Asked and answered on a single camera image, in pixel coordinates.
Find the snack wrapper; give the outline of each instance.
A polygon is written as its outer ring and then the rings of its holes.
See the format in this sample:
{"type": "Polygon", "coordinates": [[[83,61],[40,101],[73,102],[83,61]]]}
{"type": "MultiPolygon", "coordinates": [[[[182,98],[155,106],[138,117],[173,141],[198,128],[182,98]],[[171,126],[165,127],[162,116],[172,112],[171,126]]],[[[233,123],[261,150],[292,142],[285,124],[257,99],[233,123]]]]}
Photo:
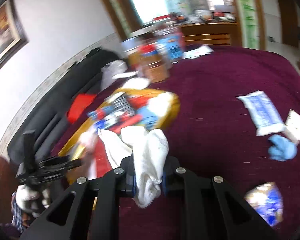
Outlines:
{"type": "Polygon", "coordinates": [[[255,187],[244,198],[271,227],[283,220],[282,196],[274,182],[255,187]]]}
{"type": "Polygon", "coordinates": [[[257,135],[282,132],[284,123],[272,101],[263,91],[256,91],[246,96],[236,97],[249,110],[251,119],[257,127],[257,135]]]}

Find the picture frame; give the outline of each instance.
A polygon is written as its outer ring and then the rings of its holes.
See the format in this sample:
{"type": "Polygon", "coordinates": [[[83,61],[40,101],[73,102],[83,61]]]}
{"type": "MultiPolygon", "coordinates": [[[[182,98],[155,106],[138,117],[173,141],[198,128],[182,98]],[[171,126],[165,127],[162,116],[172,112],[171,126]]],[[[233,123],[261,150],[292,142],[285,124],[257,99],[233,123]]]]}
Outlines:
{"type": "Polygon", "coordinates": [[[0,69],[27,42],[14,1],[5,0],[0,6],[0,69]]]}

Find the wooden dresser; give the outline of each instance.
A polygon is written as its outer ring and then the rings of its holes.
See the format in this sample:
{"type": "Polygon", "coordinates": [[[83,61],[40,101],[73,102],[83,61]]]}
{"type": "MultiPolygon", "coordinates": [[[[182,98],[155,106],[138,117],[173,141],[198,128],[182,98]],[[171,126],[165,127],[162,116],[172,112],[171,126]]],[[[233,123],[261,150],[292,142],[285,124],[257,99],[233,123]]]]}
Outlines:
{"type": "Polygon", "coordinates": [[[237,23],[199,23],[181,26],[186,45],[207,44],[242,47],[237,23]]]}

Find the red pillow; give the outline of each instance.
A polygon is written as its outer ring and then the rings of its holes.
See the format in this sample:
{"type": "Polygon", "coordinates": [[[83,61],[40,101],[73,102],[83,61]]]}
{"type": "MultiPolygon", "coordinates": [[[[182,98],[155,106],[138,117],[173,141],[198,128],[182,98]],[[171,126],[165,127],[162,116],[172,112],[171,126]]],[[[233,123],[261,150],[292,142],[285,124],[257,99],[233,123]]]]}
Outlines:
{"type": "Polygon", "coordinates": [[[98,138],[98,142],[94,150],[94,157],[96,159],[97,178],[102,177],[108,171],[112,170],[111,164],[108,160],[108,156],[106,153],[105,145],[100,138],[98,138]]]}
{"type": "Polygon", "coordinates": [[[74,123],[83,113],[83,111],[93,102],[97,95],[79,94],[74,99],[69,111],[68,121],[74,123]]]}

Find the metal screw head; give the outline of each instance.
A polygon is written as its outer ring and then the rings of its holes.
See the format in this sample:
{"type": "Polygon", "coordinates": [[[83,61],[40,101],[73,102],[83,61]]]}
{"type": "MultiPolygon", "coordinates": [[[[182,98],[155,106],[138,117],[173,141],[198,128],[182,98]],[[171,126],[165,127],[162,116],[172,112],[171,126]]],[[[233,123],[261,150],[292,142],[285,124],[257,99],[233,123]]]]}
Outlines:
{"type": "Polygon", "coordinates": [[[121,167],[118,167],[118,168],[115,168],[115,169],[114,169],[114,173],[115,173],[115,174],[121,174],[121,173],[123,173],[123,172],[124,172],[124,169],[121,168],[121,167]]]}
{"type": "Polygon", "coordinates": [[[214,182],[216,182],[216,183],[221,183],[221,182],[223,182],[223,177],[215,176],[215,177],[213,178],[213,180],[214,180],[214,182]]]}
{"type": "Polygon", "coordinates": [[[79,177],[77,178],[77,183],[78,184],[83,184],[87,181],[87,179],[85,177],[79,177]]]}
{"type": "Polygon", "coordinates": [[[183,173],[186,172],[186,169],[182,168],[182,167],[179,167],[179,168],[176,168],[176,172],[179,173],[179,174],[183,174],[183,173]]]}

